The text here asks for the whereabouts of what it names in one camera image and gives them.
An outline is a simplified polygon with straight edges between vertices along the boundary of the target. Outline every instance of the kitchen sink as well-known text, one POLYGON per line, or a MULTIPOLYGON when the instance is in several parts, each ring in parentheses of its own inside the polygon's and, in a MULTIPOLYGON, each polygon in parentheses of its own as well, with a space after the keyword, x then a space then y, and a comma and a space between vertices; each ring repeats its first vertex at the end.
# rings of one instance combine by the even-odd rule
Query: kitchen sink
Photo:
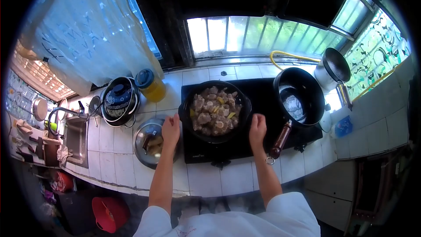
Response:
POLYGON ((67 157, 68 162, 88 168, 87 127, 89 120, 85 121, 86 119, 77 116, 66 118, 63 145, 73 152, 73 156, 67 157))

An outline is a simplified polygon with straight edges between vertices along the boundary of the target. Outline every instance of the blue pot lid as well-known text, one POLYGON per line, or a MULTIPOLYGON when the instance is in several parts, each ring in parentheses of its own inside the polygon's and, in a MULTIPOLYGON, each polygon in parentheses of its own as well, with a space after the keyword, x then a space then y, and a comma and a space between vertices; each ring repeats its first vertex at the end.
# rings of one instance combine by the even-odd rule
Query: blue pot lid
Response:
POLYGON ((136 86, 144 89, 149 87, 155 79, 154 73, 150 69, 141 70, 134 79, 136 86))
POLYGON ((130 86, 118 84, 107 93, 105 107, 113 110, 122 109, 128 106, 131 98, 130 86))

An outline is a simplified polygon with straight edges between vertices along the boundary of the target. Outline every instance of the cloth rag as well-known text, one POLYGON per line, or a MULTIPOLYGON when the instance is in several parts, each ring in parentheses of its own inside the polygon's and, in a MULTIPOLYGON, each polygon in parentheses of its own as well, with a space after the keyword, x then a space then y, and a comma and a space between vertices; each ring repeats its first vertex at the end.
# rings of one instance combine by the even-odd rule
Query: cloth rag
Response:
POLYGON ((48 138, 48 130, 43 131, 44 145, 61 145, 60 140, 48 138))
POLYGON ((64 165, 68 156, 73 156, 73 152, 71 149, 68 149, 67 146, 61 145, 57 150, 57 160, 60 161, 62 165, 64 165))
POLYGON ((16 122, 16 127, 24 135, 25 134, 31 135, 33 133, 32 127, 25 120, 19 119, 16 122))

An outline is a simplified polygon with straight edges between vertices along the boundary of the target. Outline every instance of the cutting board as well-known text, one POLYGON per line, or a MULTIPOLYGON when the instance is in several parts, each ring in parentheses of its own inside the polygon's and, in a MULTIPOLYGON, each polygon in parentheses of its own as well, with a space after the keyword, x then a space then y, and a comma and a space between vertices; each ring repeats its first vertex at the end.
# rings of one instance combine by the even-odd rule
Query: cutting board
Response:
MULTIPOLYGON (((58 139, 56 135, 53 135, 48 132, 48 138, 51 139, 58 139)), ((44 159, 45 165, 48 167, 58 167, 59 161, 57 160, 57 150, 59 149, 59 145, 44 145, 44 159)))

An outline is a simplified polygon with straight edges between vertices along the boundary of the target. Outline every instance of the induction cooktop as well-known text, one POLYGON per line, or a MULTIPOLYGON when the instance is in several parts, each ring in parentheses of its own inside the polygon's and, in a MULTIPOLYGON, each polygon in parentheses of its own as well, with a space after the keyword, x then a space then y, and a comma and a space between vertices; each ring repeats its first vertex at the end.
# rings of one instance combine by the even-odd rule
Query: induction cooktop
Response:
MULTIPOLYGON (((272 83, 274 78, 245 79, 228 81, 235 85, 251 101, 252 113, 247 119, 245 128, 231 140, 221 144, 204 142, 194 136, 183 123, 184 160, 187 164, 211 162, 212 165, 222 167, 230 163, 230 160, 253 156, 248 141, 251 117, 253 113, 261 113, 266 116, 267 132, 264 140, 264 148, 268 153, 280 134, 286 120, 278 104, 272 83)), ((182 101, 187 97, 197 84, 182 87, 182 101)), ((303 148, 303 146, 322 138, 320 125, 307 128, 292 127, 284 149, 303 148)))

